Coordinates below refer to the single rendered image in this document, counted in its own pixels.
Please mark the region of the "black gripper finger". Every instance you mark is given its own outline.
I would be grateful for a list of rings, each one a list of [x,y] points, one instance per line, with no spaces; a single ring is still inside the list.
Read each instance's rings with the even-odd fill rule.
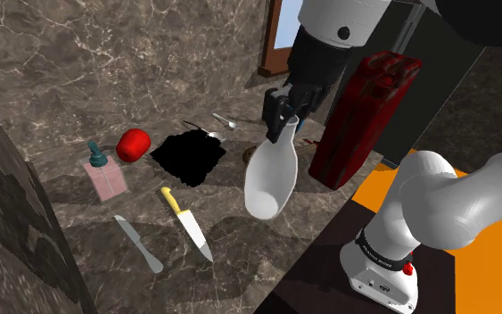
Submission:
[[[292,86],[284,86],[265,92],[261,118],[267,125],[266,137],[272,144],[278,141],[284,126],[300,108],[291,91]]]

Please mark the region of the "white vase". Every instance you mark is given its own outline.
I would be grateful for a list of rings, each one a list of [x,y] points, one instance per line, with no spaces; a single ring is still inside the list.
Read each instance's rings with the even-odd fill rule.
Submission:
[[[297,116],[287,119],[273,144],[265,139],[250,158],[245,172],[244,205],[257,219],[273,219],[289,200],[296,185],[298,158],[293,144]]]

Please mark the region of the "short silver spoon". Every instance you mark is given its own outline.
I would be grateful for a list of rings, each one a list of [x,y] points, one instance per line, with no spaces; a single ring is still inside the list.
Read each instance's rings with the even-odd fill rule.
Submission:
[[[215,113],[215,112],[213,112],[213,113],[211,114],[211,116],[212,116],[213,118],[215,118],[216,120],[219,120],[219,121],[220,121],[221,123],[223,123],[226,127],[230,128],[230,129],[232,129],[232,130],[238,129],[238,125],[237,125],[235,122],[233,122],[233,121],[231,121],[231,120],[229,120],[229,119],[227,119],[227,118],[224,118],[224,117],[222,117],[222,116],[218,115],[218,114],[217,114],[217,113]]]

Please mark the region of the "brown framed window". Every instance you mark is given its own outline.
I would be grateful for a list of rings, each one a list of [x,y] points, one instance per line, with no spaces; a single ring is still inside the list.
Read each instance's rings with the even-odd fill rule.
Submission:
[[[258,74],[264,78],[272,78],[289,72],[287,60],[292,49],[290,47],[275,48],[282,4],[283,0],[270,0],[267,9],[264,45],[258,67]]]

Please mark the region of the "long silver spoon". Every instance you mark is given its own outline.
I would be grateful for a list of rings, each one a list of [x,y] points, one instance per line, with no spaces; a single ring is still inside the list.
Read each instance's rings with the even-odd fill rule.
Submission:
[[[196,124],[194,124],[194,123],[192,123],[190,121],[187,121],[187,120],[183,120],[183,123],[186,124],[186,125],[190,125],[192,127],[195,127],[197,129],[205,132],[208,137],[216,138],[220,143],[223,143],[223,142],[226,141],[226,136],[223,135],[223,134],[221,134],[221,133],[219,133],[219,132],[216,132],[216,131],[209,132],[208,130],[206,130],[206,129],[204,129],[204,128],[202,128],[202,127],[200,127],[200,126],[198,126],[198,125],[196,125]]]

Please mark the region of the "red jerry can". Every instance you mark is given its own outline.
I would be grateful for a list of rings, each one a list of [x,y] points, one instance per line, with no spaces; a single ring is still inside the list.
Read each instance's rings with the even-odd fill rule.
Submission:
[[[337,190],[361,168],[422,62],[383,51],[364,58],[325,125],[309,175]]]

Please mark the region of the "red apple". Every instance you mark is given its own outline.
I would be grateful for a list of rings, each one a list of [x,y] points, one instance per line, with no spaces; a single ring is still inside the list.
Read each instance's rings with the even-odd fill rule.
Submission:
[[[131,128],[123,134],[116,145],[116,153],[124,162],[139,160],[150,148],[150,136],[139,128]]]

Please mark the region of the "dark robot stand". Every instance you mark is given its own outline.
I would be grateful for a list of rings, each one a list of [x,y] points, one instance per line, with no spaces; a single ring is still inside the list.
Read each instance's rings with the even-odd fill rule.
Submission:
[[[253,314],[396,314],[353,291],[340,250],[374,212],[347,201]],[[414,251],[419,300],[413,314],[456,314],[455,258],[424,245]]]

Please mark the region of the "pink soap dispenser teal pump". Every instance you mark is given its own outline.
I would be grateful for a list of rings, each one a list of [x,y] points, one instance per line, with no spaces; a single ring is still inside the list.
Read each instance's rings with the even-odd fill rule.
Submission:
[[[116,159],[101,150],[96,142],[88,141],[90,154],[79,162],[89,176],[100,202],[124,194],[128,190],[122,168]]]

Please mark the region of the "grey butter knife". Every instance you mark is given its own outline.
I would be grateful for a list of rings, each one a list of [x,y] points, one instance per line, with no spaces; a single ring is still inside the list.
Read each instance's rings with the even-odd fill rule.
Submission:
[[[137,233],[133,226],[120,215],[114,215],[113,218],[117,221],[119,226],[134,243],[137,249],[143,254],[152,272],[155,274],[162,272],[164,268],[162,262],[146,249],[146,247],[141,242],[141,236]]]

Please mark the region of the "yellow handled kitchen knife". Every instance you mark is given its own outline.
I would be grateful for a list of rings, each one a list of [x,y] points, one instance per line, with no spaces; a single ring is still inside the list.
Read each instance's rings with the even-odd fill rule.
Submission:
[[[164,196],[165,200],[177,215],[177,218],[181,222],[182,226],[185,228],[187,234],[193,240],[193,243],[199,249],[200,253],[210,262],[213,262],[213,256],[210,250],[210,246],[207,243],[207,240],[198,224],[195,216],[190,210],[182,210],[177,203],[177,200],[171,193],[171,189],[169,187],[162,187],[160,192]]]

